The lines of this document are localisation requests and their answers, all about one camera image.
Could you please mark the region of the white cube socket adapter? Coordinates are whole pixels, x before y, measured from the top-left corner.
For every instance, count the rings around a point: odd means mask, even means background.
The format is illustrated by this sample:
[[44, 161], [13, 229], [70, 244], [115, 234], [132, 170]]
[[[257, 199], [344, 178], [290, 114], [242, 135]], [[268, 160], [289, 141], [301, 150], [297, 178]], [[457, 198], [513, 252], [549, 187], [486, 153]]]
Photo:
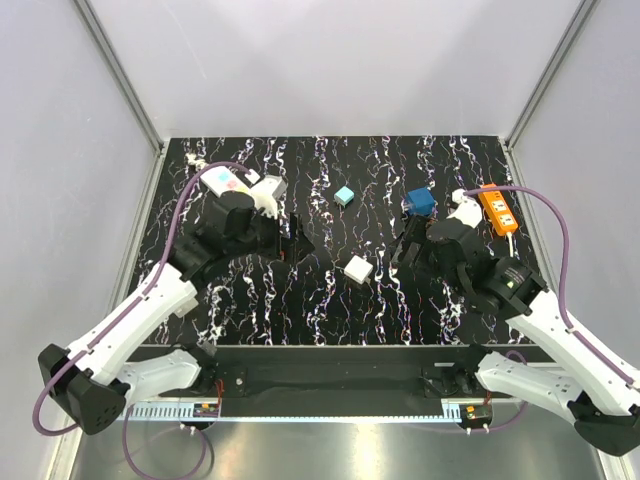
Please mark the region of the white cube socket adapter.
[[372, 271], [373, 265], [357, 255], [354, 255], [344, 267], [345, 276], [359, 285], [368, 282]]

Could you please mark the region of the white multicolour power strip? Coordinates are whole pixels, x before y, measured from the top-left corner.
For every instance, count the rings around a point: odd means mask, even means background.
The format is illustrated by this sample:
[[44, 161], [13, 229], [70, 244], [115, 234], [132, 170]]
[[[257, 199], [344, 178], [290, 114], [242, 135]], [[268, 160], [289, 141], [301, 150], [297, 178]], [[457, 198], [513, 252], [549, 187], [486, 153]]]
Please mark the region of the white multicolour power strip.
[[207, 170], [200, 177], [200, 181], [216, 197], [221, 197], [228, 191], [249, 193], [248, 186], [225, 166], [218, 166]]

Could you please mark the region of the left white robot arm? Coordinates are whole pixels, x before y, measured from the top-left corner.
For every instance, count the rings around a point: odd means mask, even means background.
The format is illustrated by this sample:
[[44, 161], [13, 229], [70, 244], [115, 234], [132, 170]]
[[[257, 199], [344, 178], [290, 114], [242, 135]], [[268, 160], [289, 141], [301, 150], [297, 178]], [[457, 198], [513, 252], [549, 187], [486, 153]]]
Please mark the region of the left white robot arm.
[[237, 258], [259, 255], [295, 265], [311, 254], [299, 215], [289, 216], [290, 232], [245, 193], [227, 192], [209, 215], [182, 234], [170, 232], [161, 260], [136, 290], [104, 320], [66, 347], [48, 345], [38, 356], [45, 384], [32, 414], [40, 422], [45, 398], [51, 398], [87, 435], [108, 428], [135, 403], [166, 392], [208, 394], [216, 383], [212, 348], [177, 345], [162, 356], [133, 362], [131, 355], [163, 322], [183, 317], [197, 295]]

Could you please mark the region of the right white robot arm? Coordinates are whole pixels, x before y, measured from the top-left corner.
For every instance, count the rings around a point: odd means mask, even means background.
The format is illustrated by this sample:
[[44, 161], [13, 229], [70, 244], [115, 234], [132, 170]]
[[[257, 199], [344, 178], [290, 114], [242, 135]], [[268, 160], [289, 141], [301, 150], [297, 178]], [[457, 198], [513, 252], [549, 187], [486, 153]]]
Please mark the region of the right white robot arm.
[[393, 243], [392, 263], [443, 280], [469, 307], [507, 323], [562, 369], [552, 374], [473, 344], [433, 382], [436, 392], [482, 390], [519, 398], [568, 421], [596, 449], [623, 456], [639, 445], [639, 391], [633, 368], [570, 315], [533, 269], [491, 255], [460, 219], [410, 215]]

